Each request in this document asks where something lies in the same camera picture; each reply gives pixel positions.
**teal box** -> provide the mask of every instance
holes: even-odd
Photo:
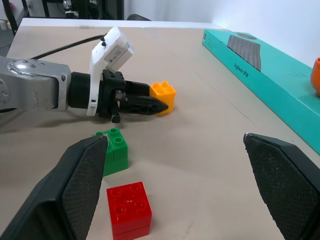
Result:
[[[320,154],[320,97],[311,67],[248,33],[206,29],[202,44]]]

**beige table surface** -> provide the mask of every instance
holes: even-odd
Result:
[[[167,80],[175,110],[161,118],[123,115],[129,169],[103,179],[87,239],[112,239],[106,189],[143,181],[153,212],[145,239],[281,240],[263,203],[242,142],[252,132],[296,144],[318,166],[320,157],[205,47],[203,29],[123,28],[135,54],[126,79]],[[30,58],[104,34],[108,28],[22,26],[9,52]],[[89,72],[97,42],[44,58]],[[83,109],[14,111],[0,115],[0,232],[66,148],[117,127]]]

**red lego block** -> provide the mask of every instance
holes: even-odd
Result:
[[[113,236],[113,240],[132,240],[132,239],[137,239],[137,238],[146,236],[149,233],[150,233],[150,226],[146,226],[146,227],[138,228],[136,230],[115,235]]]
[[[152,212],[141,182],[106,190],[113,236],[150,227]]]

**toy block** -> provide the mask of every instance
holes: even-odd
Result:
[[[142,182],[112,187],[106,194],[113,236],[150,227],[152,211]]]
[[[150,226],[138,228],[132,231],[127,231],[118,235],[113,236],[113,240],[132,240],[141,238],[143,236],[149,235]]]
[[[128,168],[128,145],[118,128],[98,131],[95,135],[107,135],[103,176],[114,174]]]
[[[157,116],[169,114],[174,110],[176,90],[169,85],[167,81],[163,81],[162,83],[155,82],[152,84],[150,96],[168,105],[168,108],[158,113]]]

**green lego block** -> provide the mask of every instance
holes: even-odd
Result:
[[[103,176],[127,169],[128,145],[120,130],[118,128],[112,128],[107,131],[98,131],[95,135],[108,136]]]

